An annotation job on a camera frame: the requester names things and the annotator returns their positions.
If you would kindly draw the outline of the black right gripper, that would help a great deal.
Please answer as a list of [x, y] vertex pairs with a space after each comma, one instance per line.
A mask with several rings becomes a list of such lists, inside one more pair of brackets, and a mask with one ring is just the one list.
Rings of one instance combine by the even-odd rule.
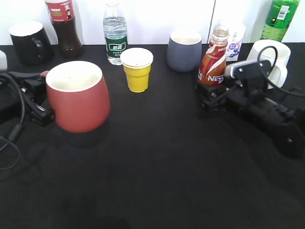
[[218, 88], [198, 83], [195, 90], [198, 103], [205, 111], [234, 112], [268, 135], [281, 154], [291, 159], [304, 159], [304, 109], [290, 109], [263, 93], [247, 97], [245, 87], [240, 84]]

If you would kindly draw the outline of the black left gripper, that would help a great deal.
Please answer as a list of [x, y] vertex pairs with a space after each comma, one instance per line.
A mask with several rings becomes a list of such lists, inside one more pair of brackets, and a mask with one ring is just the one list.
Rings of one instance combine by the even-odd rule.
[[[48, 71], [42, 73], [9, 72], [14, 80], [23, 80], [20, 89], [25, 102], [25, 120], [47, 126], [54, 121], [54, 112], [50, 108], [42, 107], [47, 98], [46, 83], [39, 79], [46, 77]], [[4, 81], [0, 82], [0, 123], [3, 124], [13, 118], [20, 117], [21, 103], [16, 88]]]

